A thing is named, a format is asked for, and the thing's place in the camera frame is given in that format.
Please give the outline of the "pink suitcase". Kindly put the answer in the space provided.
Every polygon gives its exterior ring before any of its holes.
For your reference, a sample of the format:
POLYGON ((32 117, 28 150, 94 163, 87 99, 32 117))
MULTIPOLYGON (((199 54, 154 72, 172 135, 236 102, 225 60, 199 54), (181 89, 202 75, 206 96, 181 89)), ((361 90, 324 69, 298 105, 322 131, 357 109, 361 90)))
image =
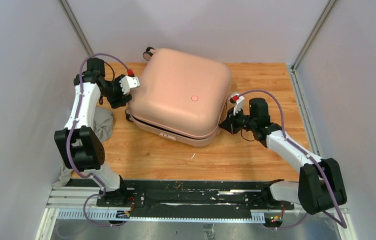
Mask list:
POLYGON ((226 108, 231 71, 219 61, 148 47, 140 86, 131 91, 126 119, 138 128, 194 147, 213 142, 226 108))

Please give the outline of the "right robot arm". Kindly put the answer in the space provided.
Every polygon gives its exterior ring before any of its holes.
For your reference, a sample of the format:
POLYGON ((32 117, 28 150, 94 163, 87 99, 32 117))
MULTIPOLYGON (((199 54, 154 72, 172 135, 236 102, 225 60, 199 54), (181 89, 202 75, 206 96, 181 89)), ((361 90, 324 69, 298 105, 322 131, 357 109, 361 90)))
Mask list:
POLYGON ((265 99, 251 99, 249 114, 243 112, 243 97, 235 94, 229 101, 234 106, 228 110, 220 128, 232 135, 252 132, 254 140, 277 153, 299 173, 297 182, 280 179, 266 185, 261 195, 266 208, 273 209, 281 202, 290 202, 314 215, 347 202, 338 162, 310 152, 291 138, 282 126, 272 122, 265 99))

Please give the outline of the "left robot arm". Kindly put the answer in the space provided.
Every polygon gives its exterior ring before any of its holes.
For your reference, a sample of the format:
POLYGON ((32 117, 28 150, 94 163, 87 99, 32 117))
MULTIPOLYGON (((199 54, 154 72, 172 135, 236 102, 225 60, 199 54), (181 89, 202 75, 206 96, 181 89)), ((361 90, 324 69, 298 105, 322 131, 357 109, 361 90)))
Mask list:
POLYGON ((54 133, 54 141, 66 168, 83 179, 93 180, 100 188, 97 197, 105 203, 134 206, 135 198, 123 178, 105 163, 105 149, 95 134, 93 123, 97 103, 106 97, 112 108, 124 107, 132 96, 130 90, 140 86, 132 69, 122 64, 127 73, 106 80, 107 63, 98 54, 86 58, 73 84, 75 99, 68 122, 54 133))

